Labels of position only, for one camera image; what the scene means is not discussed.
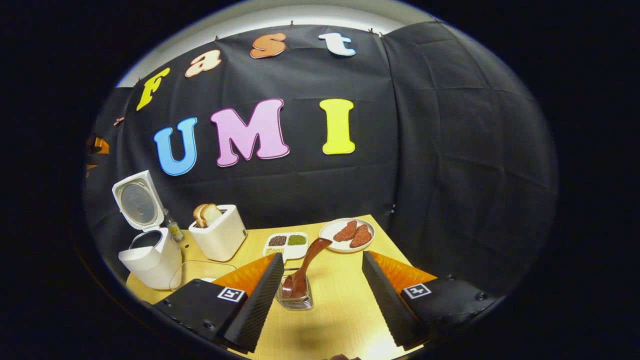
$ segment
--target blue letter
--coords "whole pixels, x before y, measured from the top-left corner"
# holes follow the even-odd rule
[[[184,143],[184,158],[180,161],[175,161],[171,155],[169,136],[173,130],[170,127],[158,131],[154,136],[154,141],[158,146],[160,166],[167,174],[172,176],[185,174],[196,163],[196,142],[193,136],[193,126],[196,122],[198,122],[196,118],[190,117],[178,123],[178,130],[182,132],[182,142]]]
[[[354,49],[347,49],[344,47],[345,42],[351,42],[350,38],[343,38],[340,33],[329,33],[318,36],[319,38],[326,40],[326,46],[334,54],[343,56],[355,55]]]

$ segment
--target wooden spoon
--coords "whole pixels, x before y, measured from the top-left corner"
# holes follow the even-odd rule
[[[307,249],[305,259],[302,261],[300,269],[284,279],[284,283],[282,284],[282,297],[284,299],[302,297],[307,293],[307,282],[305,280],[305,276],[307,274],[309,263],[311,263],[314,257],[322,250],[331,245],[331,243],[331,240],[324,238],[317,238],[311,243],[309,249]]]

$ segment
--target foam letter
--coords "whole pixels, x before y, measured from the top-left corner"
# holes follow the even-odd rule
[[[147,80],[147,82],[145,83],[145,88],[144,90],[142,90],[142,97],[140,98],[140,103],[138,104],[138,107],[136,108],[136,110],[142,109],[144,105],[147,105],[148,103],[151,102],[151,98],[152,98],[151,93],[156,92],[156,90],[158,90],[162,77],[166,76],[167,74],[169,74],[169,68],[162,70],[160,73],[158,73],[158,75]]]
[[[191,60],[191,66],[187,69],[184,75],[187,78],[198,75],[202,71],[209,71],[220,63],[220,50],[207,51],[206,53]]]
[[[268,58],[276,56],[287,47],[282,41],[287,37],[283,33],[268,34],[261,36],[253,42],[253,47],[249,52],[254,59]]]
[[[231,149],[231,142],[247,161],[253,155],[255,140],[260,137],[260,159],[281,158],[289,153],[289,147],[282,141],[280,130],[281,99],[268,99],[255,106],[249,124],[245,125],[233,109],[224,109],[211,115],[211,122],[218,127],[220,157],[218,166],[229,167],[238,162],[238,156]]]
[[[193,126],[196,122],[198,119],[190,117],[178,123],[178,130],[182,133],[182,143],[184,144],[184,157],[180,161],[175,161],[171,155],[169,136],[173,130],[170,127],[158,131],[154,136],[158,147],[160,166],[167,174],[171,176],[185,174],[196,163],[196,142],[193,136]]]
[[[327,49],[336,55],[352,56],[356,53],[354,49],[347,49],[344,47],[344,43],[351,42],[351,39],[343,38],[340,33],[322,34],[318,37],[325,39]]]
[[[349,154],[356,149],[356,144],[349,139],[349,110],[353,103],[344,99],[327,99],[320,102],[326,112],[326,144],[323,153]]]

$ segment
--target screw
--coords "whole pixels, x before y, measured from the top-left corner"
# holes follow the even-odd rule
[[[206,328],[207,328],[207,329],[209,329],[209,330],[214,330],[214,329],[216,328],[216,326],[215,326],[215,325],[213,325],[213,323],[212,323],[212,322],[210,322],[210,321],[208,321],[208,320],[204,320],[204,321],[202,322],[202,326],[206,327]]]

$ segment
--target letter m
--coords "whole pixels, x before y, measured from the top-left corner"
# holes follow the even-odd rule
[[[255,141],[260,138],[260,149],[256,155],[260,159],[281,158],[289,153],[289,147],[282,141],[280,130],[280,109],[284,105],[281,99],[268,99],[255,106],[253,115],[246,125],[231,108],[211,115],[211,122],[218,128],[220,157],[218,166],[229,167],[238,162],[231,143],[236,146],[245,160],[253,155]]]

